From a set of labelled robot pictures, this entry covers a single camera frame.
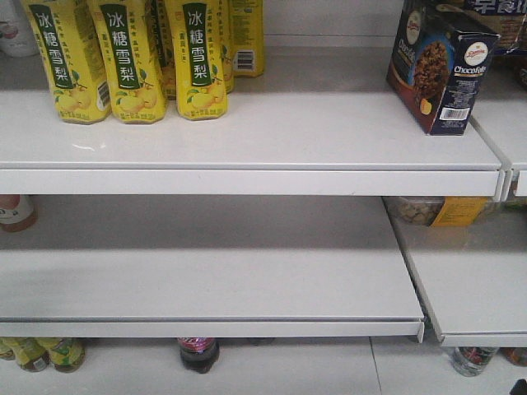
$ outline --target store shelving unit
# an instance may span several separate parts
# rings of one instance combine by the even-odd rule
[[[468,228],[394,228],[444,346],[527,346],[524,212]]]
[[[40,210],[0,240],[0,333],[141,338],[71,375],[2,364],[0,392],[385,393],[375,349],[413,360],[422,311],[379,196],[498,200],[511,176],[476,112],[480,133],[428,137],[386,84],[401,6],[267,0],[267,71],[206,122],[61,123],[40,59],[0,54],[0,193]],[[301,339],[224,341],[194,380],[176,336]]]
[[[506,172],[501,200],[527,196],[525,89],[507,70],[491,69],[473,111],[473,125],[500,157]]]

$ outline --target soda bottle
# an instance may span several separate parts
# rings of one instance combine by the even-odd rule
[[[180,356],[186,369],[207,373],[220,355],[215,337],[178,337]]]
[[[37,337],[36,341],[47,350],[49,361],[62,373],[79,369],[84,362],[84,346],[75,337]]]
[[[33,337],[2,337],[0,340],[13,350],[15,361],[23,370],[40,372],[48,366],[48,353]]]
[[[3,360],[14,360],[15,359],[15,353],[13,353],[13,350],[3,344],[3,342],[0,340],[0,359]]]
[[[0,227],[18,232],[36,222],[36,210],[27,195],[0,195]]]
[[[452,365],[463,376],[477,376],[485,370],[498,350],[497,347],[456,347]]]
[[[524,347],[507,347],[501,351],[505,357],[514,365],[527,366],[527,348]]]

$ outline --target packaged product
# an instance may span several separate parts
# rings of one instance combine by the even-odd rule
[[[172,35],[170,34],[170,24],[166,15],[164,0],[152,1],[152,32],[156,41],[157,57],[161,73],[163,74],[163,84],[165,85],[166,96],[169,100],[175,100],[175,63],[174,46],[172,45]]]
[[[114,116],[154,123],[166,112],[166,90],[152,33],[150,0],[88,0],[105,60]]]
[[[3,344],[2,340],[0,340],[0,359],[2,360],[14,360],[15,359],[15,353],[11,348]]]
[[[0,195],[0,227],[6,232],[19,232],[37,220],[35,205],[27,195]]]
[[[86,0],[21,0],[44,61],[55,108],[65,122],[110,113],[105,67]]]
[[[431,135],[460,135],[499,35],[459,8],[405,0],[387,80]]]
[[[218,0],[165,3],[175,49],[177,106],[191,120],[215,119],[227,111]]]
[[[384,197],[391,216],[424,226],[468,226],[500,212],[488,197]]]
[[[35,339],[49,355],[54,368],[62,373],[79,369],[84,362],[84,346],[75,337],[37,337]]]
[[[14,58],[39,52],[30,22],[18,0],[0,2],[0,50]]]
[[[257,77],[265,69],[264,0],[231,0],[235,77]]]
[[[219,24],[220,24],[220,42],[222,43],[222,65],[223,81],[227,93],[234,90],[234,68],[232,59],[234,56],[234,45],[231,28],[231,12],[229,11],[229,2],[227,0],[218,0],[219,6]]]
[[[469,16],[496,31],[501,37],[496,54],[520,47],[522,25],[527,15],[525,0],[436,0],[463,9]]]
[[[33,337],[1,337],[0,340],[13,350],[16,364],[23,370],[40,372],[48,367],[48,353]]]

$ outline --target dark red bottle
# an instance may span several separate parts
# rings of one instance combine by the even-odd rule
[[[178,337],[180,356],[186,369],[207,373],[220,356],[215,337]]]

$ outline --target white shelf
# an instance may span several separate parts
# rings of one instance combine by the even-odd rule
[[[394,225],[443,345],[527,346],[524,213],[467,228]]]
[[[385,82],[390,48],[268,49],[229,113],[152,126],[62,123],[39,57],[0,58],[0,193],[469,195],[501,162],[469,127],[424,134]],[[30,78],[21,77],[30,74]]]
[[[508,70],[491,69],[473,110],[473,124],[503,162],[508,177],[502,200],[511,181],[517,196],[527,196],[527,92]]]
[[[0,333],[418,335],[377,197],[37,197],[2,235]]]
[[[277,339],[251,346],[222,339],[220,359],[207,374],[185,370],[174,339],[113,339],[88,343],[86,360],[71,374],[52,367],[37,374],[1,361],[2,395],[380,395],[367,338]]]
[[[506,395],[517,380],[527,376],[525,368],[514,366],[501,352],[479,376],[464,377],[450,364],[452,349],[440,347],[435,339],[415,344],[403,338],[375,337],[372,344],[383,395]]]

